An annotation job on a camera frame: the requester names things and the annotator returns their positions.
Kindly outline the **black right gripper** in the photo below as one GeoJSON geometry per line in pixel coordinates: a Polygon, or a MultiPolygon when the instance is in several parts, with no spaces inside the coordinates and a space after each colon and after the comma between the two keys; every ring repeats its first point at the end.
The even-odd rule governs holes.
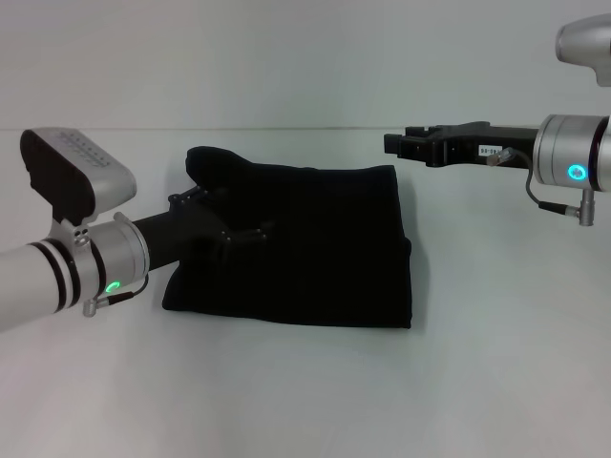
{"type": "Polygon", "coordinates": [[[398,158],[450,165],[486,165],[490,156],[512,148],[531,158],[536,128],[499,127],[486,121],[459,125],[408,126],[403,135],[384,134],[384,152],[398,158]]]}

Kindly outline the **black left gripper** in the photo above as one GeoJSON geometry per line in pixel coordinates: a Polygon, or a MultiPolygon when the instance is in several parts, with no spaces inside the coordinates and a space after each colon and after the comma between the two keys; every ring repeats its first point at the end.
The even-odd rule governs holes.
{"type": "Polygon", "coordinates": [[[221,246],[221,259],[262,258],[276,223],[263,221],[252,229],[232,230],[209,208],[220,209],[230,199],[226,188],[195,186],[168,197],[169,210],[134,221],[147,245],[150,266],[165,266],[188,258],[202,242],[221,246]]]}

